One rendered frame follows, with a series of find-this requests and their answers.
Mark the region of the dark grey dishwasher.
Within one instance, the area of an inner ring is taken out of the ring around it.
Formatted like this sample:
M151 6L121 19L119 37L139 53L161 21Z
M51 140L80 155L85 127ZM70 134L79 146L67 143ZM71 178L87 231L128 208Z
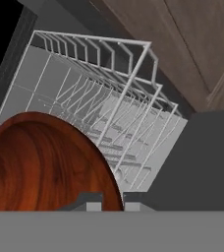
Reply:
M70 74L79 73L81 78L93 86L98 83L96 75L84 72L85 63L82 60L32 44L37 37L60 38L63 41L68 39L65 33L37 31L34 28L36 19L37 15L32 10L23 8L2 61L0 126L12 116L25 113L36 96L34 87L25 87L18 80L28 61L39 63L42 67L56 61L66 63L69 65ZM118 183L122 189L139 192L185 190L187 176L183 173L179 148L187 120L179 113L177 104L167 99L163 93L157 96L156 101L162 106L138 110L138 116L145 118L150 124L136 134L130 132L133 128L131 125L127 128L117 126L115 120L107 118L111 112L102 112L99 107L95 108L88 118L81 118L54 102L49 96L43 103L49 106L48 111L54 117L73 126L102 151L126 152L124 157L113 154L104 156L110 167L119 175ZM170 108L165 109L164 105L169 105Z

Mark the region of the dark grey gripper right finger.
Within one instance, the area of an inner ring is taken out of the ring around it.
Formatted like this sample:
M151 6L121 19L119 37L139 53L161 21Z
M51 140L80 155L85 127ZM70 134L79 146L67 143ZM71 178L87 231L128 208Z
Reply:
M125 192L123 202L125 212L155 212L155 209L143 199L142 192Z

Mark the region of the brown wooden cupboard run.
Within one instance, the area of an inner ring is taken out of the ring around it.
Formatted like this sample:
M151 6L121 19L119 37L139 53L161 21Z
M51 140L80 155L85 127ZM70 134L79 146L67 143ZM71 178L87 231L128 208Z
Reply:
M152 42L197 111L224 110L224 0L90 0L110 24Z

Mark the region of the brown wooden bowl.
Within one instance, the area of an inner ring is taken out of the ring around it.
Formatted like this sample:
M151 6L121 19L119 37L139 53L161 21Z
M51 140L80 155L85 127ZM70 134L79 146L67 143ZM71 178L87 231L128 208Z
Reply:
M89 137L42 112L0 125L0 211L56 211L81 195L100 195L104 211L123 210L108 162Z

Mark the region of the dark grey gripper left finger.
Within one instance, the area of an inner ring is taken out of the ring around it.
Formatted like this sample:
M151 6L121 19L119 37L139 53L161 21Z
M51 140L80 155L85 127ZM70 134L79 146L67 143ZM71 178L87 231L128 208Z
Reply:
M74 203L59 208L59 211L101 212L102 200L101 192L82 192Z

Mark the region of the dark grey dishwasher door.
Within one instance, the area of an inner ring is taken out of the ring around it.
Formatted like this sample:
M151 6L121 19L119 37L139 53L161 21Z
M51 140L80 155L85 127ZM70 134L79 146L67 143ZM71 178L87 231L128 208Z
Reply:
M146 201L158 211L224 211L224 110L192 116Z

